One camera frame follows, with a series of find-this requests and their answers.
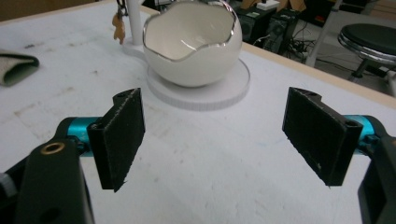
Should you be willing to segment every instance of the white ceramic bowl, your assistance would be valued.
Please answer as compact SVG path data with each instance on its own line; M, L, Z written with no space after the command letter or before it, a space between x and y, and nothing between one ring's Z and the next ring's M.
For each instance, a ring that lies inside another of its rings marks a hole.
M158 75L183 87L200 87L227 75L238 60L242 31L227 3L182 1L146 21L143 42Z

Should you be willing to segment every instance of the white table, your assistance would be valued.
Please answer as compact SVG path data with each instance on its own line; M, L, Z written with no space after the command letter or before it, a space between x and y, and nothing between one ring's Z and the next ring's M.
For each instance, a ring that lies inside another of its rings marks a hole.
M357 189L369 159L354 156L344 186L326 187L281 130L288 89L315 91L340 114L372 115L391 135L394 98L244 45L251 83L241 102L178 109L151 93L144 66L112 39L116 8L100 2L0 23L0 48L41 62L0 87L1 171L51 139L62 119L103 116L113 95L141 88L147 131L127 183L101 190L93 158L81 159L97 223L361 222Z

